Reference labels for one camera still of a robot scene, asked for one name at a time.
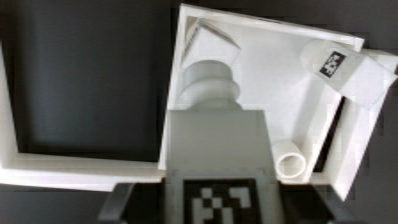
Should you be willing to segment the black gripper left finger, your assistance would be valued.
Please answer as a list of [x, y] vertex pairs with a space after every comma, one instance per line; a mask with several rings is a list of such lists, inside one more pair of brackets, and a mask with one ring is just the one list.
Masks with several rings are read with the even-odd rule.
[[133, 188], [135, 188], [133, 183], [119, 183], [115, 185], [98, 214], [98, 221], [101, 224], [126, 224], [124, 213]]

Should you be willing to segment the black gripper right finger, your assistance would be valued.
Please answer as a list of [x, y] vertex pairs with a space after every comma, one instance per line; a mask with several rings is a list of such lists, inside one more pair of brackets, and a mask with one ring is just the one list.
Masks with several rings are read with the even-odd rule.
[[353, 215], [330, 185], [313, 185], [327, 215], [311, 224], [364, 224]]

